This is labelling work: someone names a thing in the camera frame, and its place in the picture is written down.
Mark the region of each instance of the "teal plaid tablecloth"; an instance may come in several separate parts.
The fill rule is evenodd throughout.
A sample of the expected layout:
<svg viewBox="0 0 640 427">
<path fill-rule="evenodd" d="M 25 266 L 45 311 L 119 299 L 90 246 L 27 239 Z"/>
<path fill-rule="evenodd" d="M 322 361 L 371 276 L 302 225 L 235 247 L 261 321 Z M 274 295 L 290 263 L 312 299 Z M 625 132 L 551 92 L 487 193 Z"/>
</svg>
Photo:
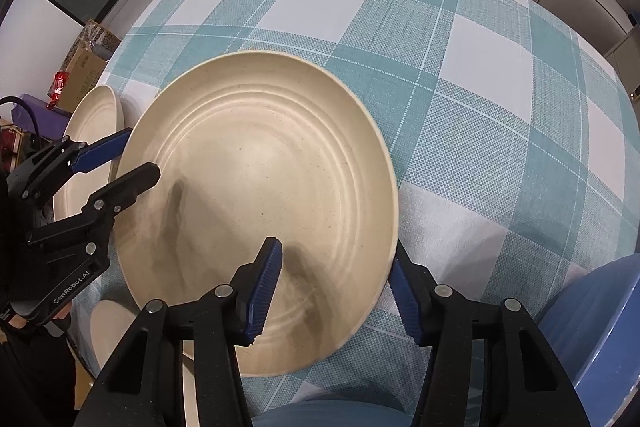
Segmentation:
<svg viewBox="0 0 640 427">
<path fill-rule="evenodd" d="M 100 81 L 132 125 L 179 74 L 248 49 L 306 58 L 364 102 L 393 159 L 406 249 L 467 298 L 516 297 L 535 315 L 571 279 L 633 252 L 640 136 L 629 99 L 611 66 L 532 1 L 154 0 Z M 132 305 L 111 253 L 74 311 L 92 363 L 95 303 Z M 387 287 L 334 355 L 244 386 L 253 413 L 327 394 L 411 412 L 427 359 Z"/>
</svg>

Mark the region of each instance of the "plate rim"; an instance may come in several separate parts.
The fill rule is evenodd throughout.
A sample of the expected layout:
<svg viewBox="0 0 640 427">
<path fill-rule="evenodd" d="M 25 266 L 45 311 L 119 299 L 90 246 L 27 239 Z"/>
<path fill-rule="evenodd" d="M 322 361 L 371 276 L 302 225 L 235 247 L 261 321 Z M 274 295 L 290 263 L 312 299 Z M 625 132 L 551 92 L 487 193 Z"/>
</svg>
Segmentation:
<svg viewBox="0 0 640 427">
<path fill-rule="evenodd" d="M 113 107 L 114 107 L 114 112 L 115 112 L 115 128 L 113 132 L 117 132 L 120 131 L 122 129 L 124 129 L 124 113 L 122 110 L 122 102 L 120 101 L 120 98 L 118 97 L 117 93 L 115 92 L 115 90 L 113 89 L 113 87 L 108 86 L 107 84 L 100 84 L 99 86 L 95 86 L 92 90 L 90 90 L 85 96 L 84 98 L 80 101 L 80 103 L 78 104 L 78 107 L 76 107 L 76 109 L 74 110 L 73 114 L 71 115 L 71 118 L 69 119 L 68 123 L 66 124 L 65 127 L 65 133 L 63 136 L 68 136 L 68 130 L 69 130 L 69 126 L 71 126 L 73 124 L 73 119 L 74 119 L 74 115 L 78 114 L 78 108 L 80 108 L 82 106 L 82 104 L 84 103 L 84 105 L 88 105 L 92 99 L 90 99 L 89 97 L 95 98 L 96 96 L 103 96 L 105 98 L 108 98 L 110 100 L 110 102 L 113 102 Z M 108 183 L 112 182 L 114 179 L 116 179 L 116 172 L 118 170 L 118 163 L 119 163 L 119 158 L 116 158 L 114 160 L 112 160 L 110 162 L 110 167 L 109 167 L 109 178 L 108 178 Z M 53 218 L 56 221 L 59 221 L 60 219 L 65 219 L 65 217 L 70 217 L 73 216 L 73 214 L 69 213 L 69 209 L 68 206 L 66 204 L 62 204 L 63 201 L 66 201 L 66 198 L 64 197 L 66 194 L 66 190 L 68 188 L 68 184 L 69 183 L 73 183 L 73 177 L 71 177 L 71 179 L 66 182 L 64 185 L 62 185 L 62 187 L 60 188 L 60 190 L 58 192 L 56 192 L 53 195 L 52 198 L 52 202 L 53 202 Z M 64 210 L 64 212 L 62 212 L 62 216 L 58 217 L 56 215 L 56 207 L 58 208 L 62 208 Z"/>
</svg>

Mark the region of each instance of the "black cable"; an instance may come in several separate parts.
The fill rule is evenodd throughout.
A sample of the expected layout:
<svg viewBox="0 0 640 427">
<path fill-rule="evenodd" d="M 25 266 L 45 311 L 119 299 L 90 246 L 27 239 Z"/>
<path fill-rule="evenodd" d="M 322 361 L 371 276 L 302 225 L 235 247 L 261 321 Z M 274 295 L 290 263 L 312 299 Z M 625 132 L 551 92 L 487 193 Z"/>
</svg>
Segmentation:
<svg viewBox="0 0 640 427">
<path fill-rule="evenodd" d="M 2 98 L 0 98 L 0 105 L 3 105 L 5 103 L 17 103 L 27 112 L 29 118 L 31 118 L 31 122 L 33 123 L 33 130 L 37 139 L 36 148 L 38 149 L 38 151 L 42 149 L 42 139 L 40 138 L 38 122 L 36 122 L 36 116 L 33 114 L 31 107 L 29 107 L 29 105 L 24 100 L 18 98 L 17 96 L 3 96 Z"/>
</svg>

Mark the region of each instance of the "plate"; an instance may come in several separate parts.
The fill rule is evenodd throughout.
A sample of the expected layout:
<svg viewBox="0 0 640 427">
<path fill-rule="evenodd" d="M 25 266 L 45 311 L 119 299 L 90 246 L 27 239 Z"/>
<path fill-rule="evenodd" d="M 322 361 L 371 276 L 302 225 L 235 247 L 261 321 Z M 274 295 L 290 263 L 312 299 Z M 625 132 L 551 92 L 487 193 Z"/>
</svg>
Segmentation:
<svg viewBox="0 0 640 427">
<path fill-rule="evenodd" d="M 158 185 L 114 226 L 140 307 L 229 282 L 271 235 L 282 272 L 263 333 L 236 349 L 242 375 L 307 367 L 363 324 L 396 249 L 398 191 L 382 134 L 340 80 L 273 52 L 204 62 L 153 101 L 118 176 L 147 161 Z"/>
<path fill-rule="evenodd" d="M 129 329 L 136 316 L 117 302 L 104 300 L 95 305 L 91 312 L 91 342 L 95 358 L 104 367 L 111 353 Z M 184 416 L 187 427 L 198 427 L 198 407 L 193 371 L 182 365 L 182 389 L 184 396 Z"/>
<path fill-rule="evenodd" d="M 75 142 L 92 144 L 123 128 L 122 106 L 117 95 L 109 86 L 97 86 L 78 104 L 65 134 Z M 79 214 L 89 196 L 114 179 L 117 168 L 117 160 L 113 160 L 87 174 L 74 174 L 53 196 L 55 219 Z"/>
</svg>

